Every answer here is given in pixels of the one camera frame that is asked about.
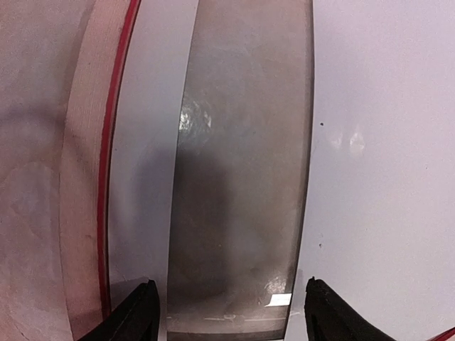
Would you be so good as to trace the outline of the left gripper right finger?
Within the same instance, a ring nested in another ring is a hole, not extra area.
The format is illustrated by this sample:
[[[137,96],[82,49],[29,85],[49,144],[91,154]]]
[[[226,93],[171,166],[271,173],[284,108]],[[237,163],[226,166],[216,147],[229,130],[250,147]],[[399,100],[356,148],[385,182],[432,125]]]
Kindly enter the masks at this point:
[[[310,340],[391,340],[350,307],[328,284],[310,278],[304,303]]]

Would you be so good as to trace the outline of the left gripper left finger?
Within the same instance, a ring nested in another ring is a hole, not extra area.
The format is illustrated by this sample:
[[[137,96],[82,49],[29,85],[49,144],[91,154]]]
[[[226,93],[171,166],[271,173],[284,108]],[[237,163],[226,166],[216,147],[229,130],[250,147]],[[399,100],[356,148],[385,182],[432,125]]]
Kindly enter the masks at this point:
[[[81,341],[157,341],[159,294],[155,281],[139,284],[109,317]]]

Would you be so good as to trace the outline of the cat and books photo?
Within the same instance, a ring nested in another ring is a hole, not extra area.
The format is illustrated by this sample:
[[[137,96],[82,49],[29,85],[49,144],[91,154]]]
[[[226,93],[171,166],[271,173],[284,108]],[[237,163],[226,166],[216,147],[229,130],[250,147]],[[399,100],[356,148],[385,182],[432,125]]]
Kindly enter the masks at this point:
[[[454,2],[315,1],[297,286],[396,340],[454,326]]]

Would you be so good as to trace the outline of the white photo mat board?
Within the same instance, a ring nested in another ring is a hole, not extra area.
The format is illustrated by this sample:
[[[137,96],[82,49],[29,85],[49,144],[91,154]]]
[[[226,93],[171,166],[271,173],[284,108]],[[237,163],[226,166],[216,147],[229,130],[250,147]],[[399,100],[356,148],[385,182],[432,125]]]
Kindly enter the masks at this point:
[[[142,1],[115,117],[108,195],[110,298],[156,282],[166,314],[171,201],[197,1]]]

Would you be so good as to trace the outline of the wooden red picture frame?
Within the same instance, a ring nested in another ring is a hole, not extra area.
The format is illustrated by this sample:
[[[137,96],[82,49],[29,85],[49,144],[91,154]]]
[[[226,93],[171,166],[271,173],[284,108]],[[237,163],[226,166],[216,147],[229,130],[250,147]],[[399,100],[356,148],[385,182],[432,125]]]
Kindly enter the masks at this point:
[[[72,338],[111,311],[107,202],[119,92],[138,1],[96,1],[70,88],[59,172],[60,258]]]

